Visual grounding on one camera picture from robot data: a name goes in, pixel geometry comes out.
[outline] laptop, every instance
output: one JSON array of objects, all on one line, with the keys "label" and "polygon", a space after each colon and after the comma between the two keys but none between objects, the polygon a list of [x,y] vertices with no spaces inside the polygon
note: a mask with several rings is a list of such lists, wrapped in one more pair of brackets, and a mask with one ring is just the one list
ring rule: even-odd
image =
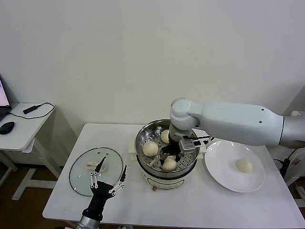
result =
[{"label": "laptop", "polygon": [[7,112],[11,110],[10,103],[6,97],[1,79],[0,79],[0,121],[5,117]]}]

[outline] cable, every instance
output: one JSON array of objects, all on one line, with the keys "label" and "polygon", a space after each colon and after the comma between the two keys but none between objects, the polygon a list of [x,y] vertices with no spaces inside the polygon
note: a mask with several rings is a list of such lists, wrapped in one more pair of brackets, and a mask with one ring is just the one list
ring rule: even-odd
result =
[{"label": "cable", "polygon": [[44,105],[44,104],[49,104],[49,105],[51,105],[51,106],[52,106],[52,109],[51,109],[48,113],[46,113],[46,114],[44,114],[44,115],[42,115],[42,116],[27,118],[27,117],[24,117],[24,116],[21,116],[21,115],[13,114],[13,113],[11,113],[11,112],[7,112],[6,114],[7,114],[7,115],[13,115],[13,116],[19,117],[19,118],[24,118],[24,119],[43,118],[43,117],[47,116],[49,113],[51,113],[51,112],[55,109],[55,106],[54,106],[53,104],[50,104],[50,103],[42,103],[42,104],[40,104],[40,105],[33,106],[33,107],[34,107],[35,110],[36,110],[38,107],[40,107],[40,106],[42,106],[42,105]]},{"label": "cable", "polygon": [[291,157],[291,155],[296,151],[297,149],[295,149],[294,151],[292,151],[292,153],[289,155],[288,159]]},{"label": "cable", "polygon": [[273,159],[274,161],[279,161],[281,164],[283,164],[284,163],[284,161],[281,161],[281,160],[279,160],[279,159]]}]

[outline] white desk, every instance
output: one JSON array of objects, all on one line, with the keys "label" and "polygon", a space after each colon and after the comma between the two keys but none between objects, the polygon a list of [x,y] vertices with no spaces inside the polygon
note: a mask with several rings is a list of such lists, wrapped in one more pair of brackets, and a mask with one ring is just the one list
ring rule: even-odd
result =
[{"label": "white desk", "polygon": [[[16,115],[22,115],[24,117],[36,117],[36,116],[42,116],[46,113],[48,113],[52,106],[49,104],[45,104],[41,107],[39,107],[37,110],[32,111],[28,114],[24,114],[22,111],[26,108],[29,108],[33,105],[38,104],[12,104],[12,110],[10,111],[13,114]],[[45,117],[42,118],[36,118],[36,119],[23,119],[20,117],[15,117],[11,114],[4,117],[4,119],[1,120],[0,126],[2,126],[4,123],[7,122],[15,122],[15,126],[12,129],[12,131],[6,135],[0,135],[0,150],[1,151],[22,151],[24,150],[32,141],[34,141],[34,147],[37,148],[38,152],[40,153],[40,160],[44,162],[44,164],[48,167],[48,169],[56,176],[59,177],[59,174],[61,172],[61,168],[55,163],[55,161],[52,159],[52,157],[46,152],[46,150],[43,148],[43,146],[40,144],[40,142],[35,138],[35,135],[41,128],[41,126],[45,123],[45,121],[49,118],[51,115],[48,114]],[[4,182],[4,180],[7,178],[9,173],[11,171],[16,171],[17,167],[14,166],[14,164],[4,155],[4,153],[0,153],[0,160],[3,161],[3,163],[9,168],[8,171],[5,173],[5,175],[0,180],[0,185]],[[48,183],[45,181],[34,181],[31,182],[31,177],[35,173],[35,169],[30,169],[28,174],[25,177],[25,180],[21,183],[19,188],[17,189],[15,195],[12,199],[18,200],[26,186],[28,187],[53,187],[55,183]]]},{"label": "white desk", "polygon": [[94,147],[121,154],[127,168],[126,187],[107,201],[103,223],[179,228],[304,228],[305,221],[265,146],[250,147],[265,167],[262,187],[236,193],[219,185],[202,159],[180,188],[152,191],[142,178],[128,146],[141,125],[86,124],[43,211],[50,219],[78,221],[90,197],[72,190],[69,171],[74,161]]}]

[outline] stainless steel pot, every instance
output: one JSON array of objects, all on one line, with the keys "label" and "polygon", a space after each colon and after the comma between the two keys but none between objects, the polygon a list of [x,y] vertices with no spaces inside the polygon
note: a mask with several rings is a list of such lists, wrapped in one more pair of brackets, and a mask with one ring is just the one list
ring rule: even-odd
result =
[{"label": "stainless steel pot", "polygon": [[[193,152],[185,153],[184,157],[177,162],[177,168],[172,172],[166,172],[161,169],[160,152],[162,147],[168,145],[161,140],[161,132],[168,130],[170,123],[170,119],[153,121],[145,125],[135,139],[137,160],[142,169],[151,176],[165,180],[178,179],[190,173],[196,165],[199,153],[199,148],[196,148]],[[197,137],[194,131],[192,131],[191,136]],[[147,141],[153,141],[158,144],[159,150],[156,156],[146,156],[143,153],[142,148]]]}]

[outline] wooden floor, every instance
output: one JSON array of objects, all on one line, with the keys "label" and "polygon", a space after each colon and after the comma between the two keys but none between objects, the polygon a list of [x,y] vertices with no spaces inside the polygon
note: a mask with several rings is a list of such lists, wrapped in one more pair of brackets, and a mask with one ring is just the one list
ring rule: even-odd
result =
[{"label": "wooden floor", "polygon": [[[0,163],[0,177],[3,176],[6,169],[7,168]],[[26,188],[19,201],[11,199],[28,170],[28,167],[19,167],[17,172],[11,172],[7,180],[0,187],[1,228],[54,229],[55,227],[69,227],[66,222],[45,219],[42,216],[44,206],[51,195],[51,189]],[[33,179],[56,180],[55,176],[46,168],[38,168]],[[299,198],[293,186],[289,187],[289,190],[294,198]],[[305,216],[305,208],[301,208],[300,210],[303,216]],[[118,226],[119,225],[100,225],[100,228],[116,229]]]}]

